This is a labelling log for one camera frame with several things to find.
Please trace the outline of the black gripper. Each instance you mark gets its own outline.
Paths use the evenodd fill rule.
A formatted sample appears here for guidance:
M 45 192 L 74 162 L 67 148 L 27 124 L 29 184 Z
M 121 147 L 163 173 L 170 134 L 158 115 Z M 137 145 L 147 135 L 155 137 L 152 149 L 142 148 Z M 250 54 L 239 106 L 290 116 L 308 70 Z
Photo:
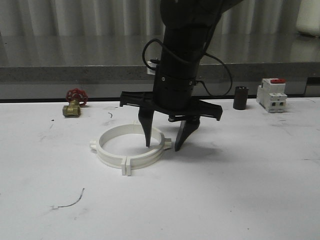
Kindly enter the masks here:
M 168 116 L 170 122 L 181 121 L 175 140 L 174 150 L 181 149 L 185 140 L 200 126 L 200 117 L 219 121 L 222 107 L 192 96 L 196 80 L 194 77 L 182 79 L 164 73 L 157 65 L 152 91 L 123 91 L 120 106 L 138 107 L 138 120 L 142 126 L 145 145 L 149 147 L 152 136 L 154 112 Z

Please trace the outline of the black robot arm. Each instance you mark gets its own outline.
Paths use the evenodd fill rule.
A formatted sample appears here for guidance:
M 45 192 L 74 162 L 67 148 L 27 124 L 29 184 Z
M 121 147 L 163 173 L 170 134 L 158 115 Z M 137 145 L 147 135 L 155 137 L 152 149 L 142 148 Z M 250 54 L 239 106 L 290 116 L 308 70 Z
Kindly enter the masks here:
M 185 140 L 198 129 L 201 117 L 221 119 L 220 105 L 208 103 L 192 95 L 197 84 L 200 61 L 224 12 L 239 4 L 238 0 L 162 0 L 160 15 L 165 25 L 164 39 L 152 39 L 150 45 L 161 45 L 161 58 L 152 60 L 155 72 L 152 91 L 128 92 L 120 95 L 120 105 L 139 107 L 138 120 L 151 142 L 154 112 L 180 122 L 174 149 L 179 151 Z

